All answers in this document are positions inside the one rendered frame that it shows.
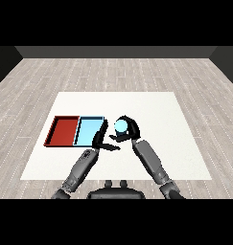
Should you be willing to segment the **red shallow open box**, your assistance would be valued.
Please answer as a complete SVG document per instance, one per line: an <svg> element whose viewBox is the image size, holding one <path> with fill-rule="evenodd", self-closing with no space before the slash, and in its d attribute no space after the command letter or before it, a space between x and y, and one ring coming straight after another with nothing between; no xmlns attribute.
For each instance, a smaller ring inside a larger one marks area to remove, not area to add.
<svg viewBox="0 0 233 245"><path fill-rule="evenodd" d="M44 146L72 147L79 118L79 116L55 116L44 142Z"/></svg>

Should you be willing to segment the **light blue shallow open box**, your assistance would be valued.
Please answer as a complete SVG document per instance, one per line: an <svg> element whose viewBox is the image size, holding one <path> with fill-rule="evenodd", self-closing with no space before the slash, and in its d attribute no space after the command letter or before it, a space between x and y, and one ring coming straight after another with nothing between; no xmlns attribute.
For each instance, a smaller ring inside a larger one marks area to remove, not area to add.
<svg viewBox="0 0 233 245"><path fill-rule="evenodd" d="M93 138L100 130L105 118L103 116L81 116L76 129L73 146L91 147Z"/></svg>

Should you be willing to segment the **dark grey robot body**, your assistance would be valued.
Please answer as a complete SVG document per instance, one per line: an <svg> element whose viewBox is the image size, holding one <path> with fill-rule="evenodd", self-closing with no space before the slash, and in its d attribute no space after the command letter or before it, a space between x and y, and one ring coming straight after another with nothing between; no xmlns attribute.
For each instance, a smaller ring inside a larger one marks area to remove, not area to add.
<svg viewBox="0 0 233 245"><path fill-rule="evenodd" d="M87 199L145 199L142 191L130 189L126 180L120 181L120 187L112 187L112 181L106 180L102 189L90 191Z"/></svg>

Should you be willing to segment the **small blue can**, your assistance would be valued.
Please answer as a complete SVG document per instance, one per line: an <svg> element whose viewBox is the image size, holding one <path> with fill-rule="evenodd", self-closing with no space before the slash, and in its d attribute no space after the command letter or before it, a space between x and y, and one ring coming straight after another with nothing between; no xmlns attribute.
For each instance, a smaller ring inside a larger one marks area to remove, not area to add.
<svg viewBox="0 0 233 245"><path fill-rule="evenodd" d="M117 137L126 135L128 131L128 123L125 120L117 120L114 124L114 129Z"/></svg>

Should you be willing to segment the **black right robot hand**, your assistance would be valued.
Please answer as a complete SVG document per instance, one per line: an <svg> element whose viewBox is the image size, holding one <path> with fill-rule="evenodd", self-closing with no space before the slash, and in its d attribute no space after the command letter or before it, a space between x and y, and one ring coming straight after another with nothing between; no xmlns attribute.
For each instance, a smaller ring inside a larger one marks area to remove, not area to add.
<svg viewBox="0 0 233 245"><path fill-rule="evenodd" d="M136 121L128 116L121 116L118 120L125 120L128 123L128 131L126 135L116 136L110 135L110 138L117 143L126 141L126 140L138 140L140 139L140 129Z"/></svg>

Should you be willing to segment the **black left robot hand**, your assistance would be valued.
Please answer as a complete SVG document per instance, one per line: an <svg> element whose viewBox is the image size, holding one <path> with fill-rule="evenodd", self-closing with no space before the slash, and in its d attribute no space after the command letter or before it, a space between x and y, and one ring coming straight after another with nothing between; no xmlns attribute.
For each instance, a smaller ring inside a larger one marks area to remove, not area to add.
<svg viewBox="0 0 233 245"><path fill-rule="evenodd" d="M100 150L100 149L105 149L109 151L120 150L119 146L104 143L104 137L105 137L107 128L108 128L108 122L107 120L104 120L100 129L96 132L95 136L93 137L92 147L97 150Z"/></svg>

